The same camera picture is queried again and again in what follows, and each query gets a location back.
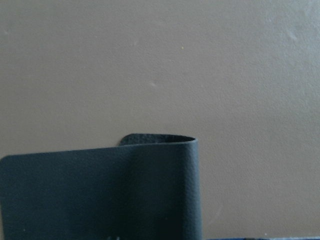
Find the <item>folded black leather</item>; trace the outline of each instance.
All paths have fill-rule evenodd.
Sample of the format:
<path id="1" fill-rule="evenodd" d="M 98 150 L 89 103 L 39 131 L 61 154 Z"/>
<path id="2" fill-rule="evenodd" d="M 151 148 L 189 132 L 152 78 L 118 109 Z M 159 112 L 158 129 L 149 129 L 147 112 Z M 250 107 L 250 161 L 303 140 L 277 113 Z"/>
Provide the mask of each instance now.
<path id="1" fill-rule="evenodd" d="M 0 203 L 5 240 L 200 240 L 197 140 L 6 156 Z"/>

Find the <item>dark object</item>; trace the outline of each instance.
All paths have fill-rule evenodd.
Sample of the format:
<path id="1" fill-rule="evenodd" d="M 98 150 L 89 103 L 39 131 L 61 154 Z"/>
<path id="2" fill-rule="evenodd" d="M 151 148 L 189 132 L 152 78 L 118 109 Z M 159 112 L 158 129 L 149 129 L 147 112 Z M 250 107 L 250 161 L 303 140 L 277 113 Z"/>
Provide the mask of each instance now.
<path id="1" fill-rule="evenodd" d="M 200 240 L 197 140 L 7 156 L 0 202 L 5 240 Z"/>

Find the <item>blue edge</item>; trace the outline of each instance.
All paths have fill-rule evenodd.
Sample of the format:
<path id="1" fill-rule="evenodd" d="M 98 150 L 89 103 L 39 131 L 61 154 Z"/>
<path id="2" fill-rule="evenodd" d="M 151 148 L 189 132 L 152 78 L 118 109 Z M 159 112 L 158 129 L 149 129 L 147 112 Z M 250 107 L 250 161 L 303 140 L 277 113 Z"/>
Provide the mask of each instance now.
<path id="1" fill-rule="evenodd" d="M 320 236 L 314 237 L 281 237 L 281 238 L 215 238 L 215 239 L 208 239 L 208 240 L 320 240 Z"/>

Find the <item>brown background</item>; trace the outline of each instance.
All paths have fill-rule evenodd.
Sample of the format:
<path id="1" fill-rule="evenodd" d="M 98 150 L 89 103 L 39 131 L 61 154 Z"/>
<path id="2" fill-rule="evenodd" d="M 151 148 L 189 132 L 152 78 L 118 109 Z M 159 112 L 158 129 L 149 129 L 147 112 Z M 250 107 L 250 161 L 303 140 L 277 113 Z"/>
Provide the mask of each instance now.
<path id="1" fill-rule="evenodd" d="M 320 1 L 0 0 L 0 157 L 195 136 L 205 238 L 320 235 Z"/>

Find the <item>black fabric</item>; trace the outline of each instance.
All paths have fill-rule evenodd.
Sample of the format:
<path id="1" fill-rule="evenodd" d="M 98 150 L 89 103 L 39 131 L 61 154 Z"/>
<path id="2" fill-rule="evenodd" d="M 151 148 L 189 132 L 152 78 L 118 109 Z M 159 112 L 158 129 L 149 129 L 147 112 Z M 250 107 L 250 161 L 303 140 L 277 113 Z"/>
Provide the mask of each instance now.
<path id="1" fill-rule="evenodd" d="M 200 240 L 197 140 L 6 156 L 0 203 L 5 240 Z"/>

